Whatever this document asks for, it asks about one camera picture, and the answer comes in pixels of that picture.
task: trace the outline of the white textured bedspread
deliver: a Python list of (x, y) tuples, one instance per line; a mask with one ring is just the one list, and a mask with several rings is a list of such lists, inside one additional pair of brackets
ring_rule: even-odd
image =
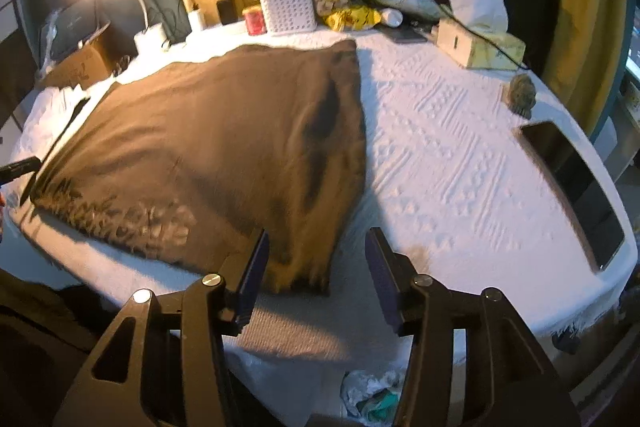
[[(346, 367), (405, 360), (408, 345), (384, 323), (364, 259), (364, 235), (373, 226), (382, 227), (392, 247), (407, 254), (418, 272), (430, 273), (452, 289), (502, 289), (537, 335), (568, 324), (580, 328), (594, 323), (618, 299), (636, 264), (636, 243), (594, 148), (539, 79), (534, 78), (538, 103), (532, 121), (554, 120), (568, 136), (599, 179), (625, 231), (625, 243), (601, 273), (591, 270), (542, 172), (514, 137), (514, 129), (525, 121), (500, 102), (509, 73), (463, 70), (432, 44), (396, 45), (376, 32), (354, 36), (323, 30), (251, 38), (212, 29), (192, 36), (183, 48), (139, 58), (119, 81), (137, 80), (174, 60), (204, 61), (245, 43), (315, 48), (344, 38), (356, 38), (358, 44), (368, 179), (334, 258), (331, 296), (260, 296), (251, 324), (226, 343), (230, 352), (331, 360)], [(97, 94), (68, 134), (84, 121), (109, 82), (94, 86)], [(70, 100), (77, 95), (66, 93)], [(50, 132), (52, 122), (62, 130), (74, 104), (53, 117), (41, 102), (56, 105), (51, 100), (60, 96), (50, 89), (40, 95), (15, 159), (46, 153), (56, 135)], [(48, 132), (42, 132), (39, 119), (47, 120)], [(57, 262), (113, 301), (126, 301), (140, 287), (178, 291), (195, 279), (89, 240), (41, 216), (30, 203), (17, 208), (15, 194), (25, 182), (8, 187), (14, 222)], [(462, 340), (456, 340), (458, 358), (463, 356)]]

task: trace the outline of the black phone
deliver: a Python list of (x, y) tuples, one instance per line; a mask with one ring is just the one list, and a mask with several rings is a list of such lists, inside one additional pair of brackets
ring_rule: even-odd
[(427, 38), (420, 35), (411, 26), (402, 24), (398, 28), (390, 28), (379, 24), (376, 29), (386, 38), (391, 39), (396, 44), (415, 44), (416, 42), (428, 42)]
[(529, 153), (553, 177), (552, 185), (561, 191), (561, 202), (570, 207), (565, 210), (577, 219), (577, 224), (572, 221), (579, 227), (578, 237), (593, 254), (595, 266), (604, 270), (620, 249), (625, 233), (600, 183), (555, 123), (523, 125), (518, 133), (529, 145)]

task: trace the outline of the cardboard box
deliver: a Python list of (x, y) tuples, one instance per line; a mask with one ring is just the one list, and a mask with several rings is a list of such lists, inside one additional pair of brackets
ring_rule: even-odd
[(113, 74), (117, 59), (108, 46), (108, 28), (106, 23), (84, 43), (56, 65), (42, 81), (44, 87), (76, 87), (82, 89), (93, 86)]
[[(508, 33), (476, 31), (503, 49), (513, 60), (522, 62), (526, 45)], [(504, 54), (488, 42), (476, 37), (452, 19), (440, 20), (438, 47), (457, 63), (469, 69), (517, 70)]]

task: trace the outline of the dark brown cloth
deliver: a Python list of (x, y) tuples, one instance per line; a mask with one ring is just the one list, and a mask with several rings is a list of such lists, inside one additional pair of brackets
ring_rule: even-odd
[(114, 84), (31, 200), (90, 237), (200, 273), (265, 228), (265, 287), (325, 293), (365, 164), (354, 41), (242, 46)]

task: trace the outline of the jar lid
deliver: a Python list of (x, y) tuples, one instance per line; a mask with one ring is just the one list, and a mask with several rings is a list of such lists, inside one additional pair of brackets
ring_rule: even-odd
[(261, 12), (262, 6), (260, 4), (255, 4), (254, 6), (249, 6), (242, 10), (242, 15), (247, 15), (248, 13)]

